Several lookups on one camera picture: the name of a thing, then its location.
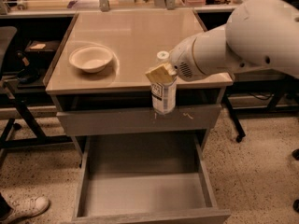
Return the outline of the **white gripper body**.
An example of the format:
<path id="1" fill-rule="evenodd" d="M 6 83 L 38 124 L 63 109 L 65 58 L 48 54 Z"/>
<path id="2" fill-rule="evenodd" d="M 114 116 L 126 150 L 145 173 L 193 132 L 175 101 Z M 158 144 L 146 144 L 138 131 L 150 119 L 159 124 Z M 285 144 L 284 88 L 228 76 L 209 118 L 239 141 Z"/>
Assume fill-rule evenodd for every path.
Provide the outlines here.
<path id="1" fill-rule="evenodd" d="M 177 71 L 178 76 L 188 82 L 206 77 L 197 67 L 193 57 L 193 46 L 196 39 L 197 35 L 185 38 L 170 51 L 169 62 Z"/>

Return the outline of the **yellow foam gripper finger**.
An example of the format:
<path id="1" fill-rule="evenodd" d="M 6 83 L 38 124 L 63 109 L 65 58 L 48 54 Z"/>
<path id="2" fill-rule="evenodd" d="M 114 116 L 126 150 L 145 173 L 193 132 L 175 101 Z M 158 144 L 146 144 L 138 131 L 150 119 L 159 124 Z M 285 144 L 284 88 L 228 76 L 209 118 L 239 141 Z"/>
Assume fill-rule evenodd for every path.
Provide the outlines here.
<path id="1" fill-rule="evenodd" d="M 170 63 L 161 63 L 146 73 L 151 83 L 172 83 L 176 76 L 177 71 Z"/>

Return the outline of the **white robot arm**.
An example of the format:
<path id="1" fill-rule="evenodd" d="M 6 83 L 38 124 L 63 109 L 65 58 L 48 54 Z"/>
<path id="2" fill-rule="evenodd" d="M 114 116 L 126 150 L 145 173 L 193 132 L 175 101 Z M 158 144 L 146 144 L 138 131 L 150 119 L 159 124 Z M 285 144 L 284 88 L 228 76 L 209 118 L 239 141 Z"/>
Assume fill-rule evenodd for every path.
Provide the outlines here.
<path id="1" fill-rule="evenodd" d="M 299 78 L 299 10 L 283 0 L 242 3 L 222 26 L 182 40 L 146 76 L 167 84 L 267 69 Z"/>

